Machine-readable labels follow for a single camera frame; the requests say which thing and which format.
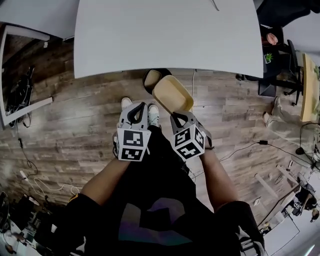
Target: black t-shirt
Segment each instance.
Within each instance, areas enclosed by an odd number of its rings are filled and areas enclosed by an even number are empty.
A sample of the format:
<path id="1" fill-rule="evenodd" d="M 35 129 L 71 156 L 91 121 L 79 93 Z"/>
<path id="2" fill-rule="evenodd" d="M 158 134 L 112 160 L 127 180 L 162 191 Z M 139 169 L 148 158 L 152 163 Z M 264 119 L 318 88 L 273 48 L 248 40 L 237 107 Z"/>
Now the black t-shirt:
<path id="1" fill-rule="evenodd" d="M 309 194 L 312 195 L 312 193 L 309 190 L 302 187 L 301 191 L 299 193 L 295 194 L 295 197 L 303 205 Z M 316 208 L 316 206 L 317 206 L 317 199 L 312 195 L 312 197 L 306 202 L 305 209 L 312 210 L 312 209 Z"/>
<path id="2" fill-rule="evenodd" d="M 83 194 L 71 198 L 53 250 L 69 255 L 85 237 L 85 255 L 199 250 L 241 255 L 240 227 L 255 248 L 264 247 L 247 203 L 231 202 L 212 213 L 196 198 L 196 185 L 184 171 L 139 162 L 130 164 L 104 206 Z"/>

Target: wooden floor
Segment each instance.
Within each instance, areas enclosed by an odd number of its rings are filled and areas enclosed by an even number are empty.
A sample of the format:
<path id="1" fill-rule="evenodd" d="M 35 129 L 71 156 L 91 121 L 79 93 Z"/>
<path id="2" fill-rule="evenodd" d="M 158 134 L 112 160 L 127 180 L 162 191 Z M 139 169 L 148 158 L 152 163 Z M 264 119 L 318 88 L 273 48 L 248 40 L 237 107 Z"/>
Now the wooden floor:
<path id="1" fill-rule="evenodd" d="M 121 99 L 130 97 L 134 102 L 155 102 L 142 85 L 145 70 L 125 71 L 74 79 L 73 43 L 53 41 L 47 49 L 43 42 L 10 58 L 5 64 L 4 87 L 35 65 L 32 102 L 53 96 L 53 103 L 32 113 L 30 128 L 18 125 L 27 157 L 38 167 L 37 176 L 50 188 L 63 184 L 82 187 L 114 157 L 112 134 L 121 112 Z M 171 69 L 182 84 L 192 93 L 193 70 Z M 212 134 L 215 152 L 222 158 L 235 150 L 249 146 L 259 140 L 293 152 L 296 147 L 268 131 L 262 113 L 272 98 L 258 96 L 255 82 L 239 82 L 235 74 L 225 72 L 195 73 L 193 113 Z M 290 99 L 282 98 L 285 109 L 298 113 L 301 105 L 290 106 Z M 172 135 L 169 114 L 160 108 L 160 123 L 163 133 Z M 259 173 L 279 196 L 290 187 L 283 180 L 275 185 L 280 172 L 276 165 L 287 166 L 290 156 L 267 145 L 254 145 L 241 150 L 223 161 L 227 173 L 235 183 L 240 198 L 252 206 L 257 222 L 261 221 L 276 201 L 255 179 Z M 210 209 L 205 176 L 199 175 L 203 168 L 199 159 L 188 162 L 195 180 L 197 197 Z M 17 130 L 8 127 L 0 132 L 0 183 L 11 198 L 30 193 L 39 201 L 43 197 L 35 194 L 31 186 L 21 180 L 19 171 L 34 173 L 19 147 Z M 296 174 L 301 167 L 294 164 Z M 72 196 L 70 188 L 50 191 L 41 185 L 49 200 L 65 204 Z M 256 198 L 261 204 L 253 207 Z"/>

